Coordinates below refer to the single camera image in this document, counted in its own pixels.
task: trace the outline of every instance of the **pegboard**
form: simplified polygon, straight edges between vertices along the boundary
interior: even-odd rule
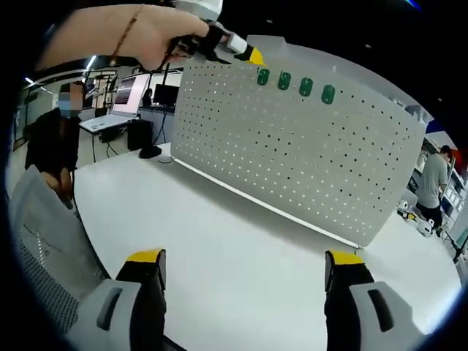
[[[184,69],[172,155],[198,170],[360,246],[400,200],[425,126],[376,91],[334,72],[269,61]],[[278,89],[281,70],[292,76]],[[314,82],[308,97],[301,79]],[[336,89],[322,102],[325,85]]]

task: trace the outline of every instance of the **computer screen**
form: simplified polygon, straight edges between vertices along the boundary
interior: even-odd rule
[[[148,86],[149,75],[134,75],[122,79],[112,111],[137,113],[140,100]]]
[[[178,86],[156,84],[153,101],[163,106],[173,107],[176,105],[177,93]]]

